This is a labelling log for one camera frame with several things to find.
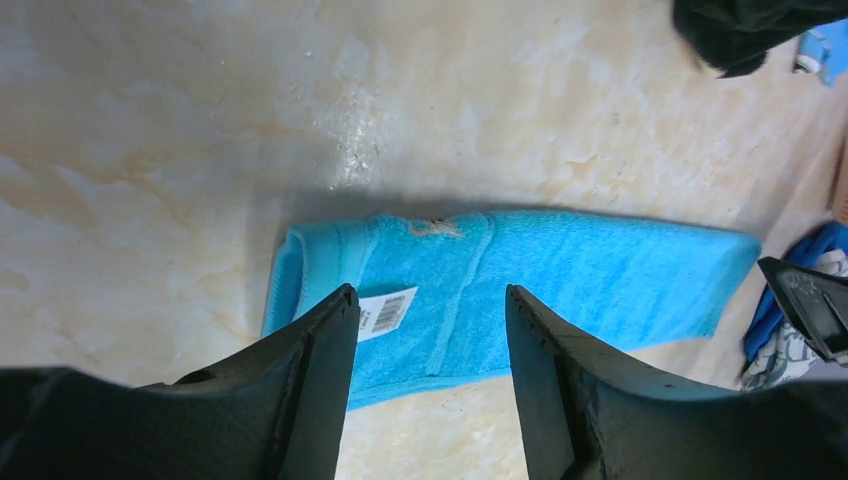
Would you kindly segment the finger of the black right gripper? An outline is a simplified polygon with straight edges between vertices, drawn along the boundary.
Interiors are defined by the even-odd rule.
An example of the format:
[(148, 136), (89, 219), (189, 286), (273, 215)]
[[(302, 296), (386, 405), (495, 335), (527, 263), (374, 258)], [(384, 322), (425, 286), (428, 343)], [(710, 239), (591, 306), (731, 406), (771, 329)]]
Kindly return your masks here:
[(758, 261), (791, 325), (828, 363), (847, 364), (847, 279), (765, 257)]

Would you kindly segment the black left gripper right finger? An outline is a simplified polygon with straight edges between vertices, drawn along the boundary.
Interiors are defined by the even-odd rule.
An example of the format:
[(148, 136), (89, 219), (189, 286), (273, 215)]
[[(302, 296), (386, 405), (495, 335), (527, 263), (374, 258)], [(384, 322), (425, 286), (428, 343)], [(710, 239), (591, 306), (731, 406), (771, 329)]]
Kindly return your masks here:
[(843, 479), (847, 385), (737, 392), (644, 363), (506, 290), (532, 479)]

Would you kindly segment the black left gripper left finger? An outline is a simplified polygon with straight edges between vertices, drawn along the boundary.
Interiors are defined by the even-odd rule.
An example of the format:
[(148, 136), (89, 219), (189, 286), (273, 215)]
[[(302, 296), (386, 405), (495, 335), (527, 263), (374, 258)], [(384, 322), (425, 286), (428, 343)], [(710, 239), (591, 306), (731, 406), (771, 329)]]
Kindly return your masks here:
[(69, 367), (1, 373), (5, 479), (331, 479), (360, 308), (342, 285), (299, 319), (173, 384)]

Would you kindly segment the bright blue terry towel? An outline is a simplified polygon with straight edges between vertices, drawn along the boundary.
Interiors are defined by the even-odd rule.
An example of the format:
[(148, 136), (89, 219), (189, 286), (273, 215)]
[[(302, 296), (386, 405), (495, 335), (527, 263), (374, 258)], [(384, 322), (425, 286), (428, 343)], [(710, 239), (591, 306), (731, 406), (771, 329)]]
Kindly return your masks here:
[(622, 351), (708, 338), (760, 252), (745, 233), (566, 211), (300, 224), (276, 254), (263, 331), (353, 286), (357, 409), (508, 374), (511, 285)]

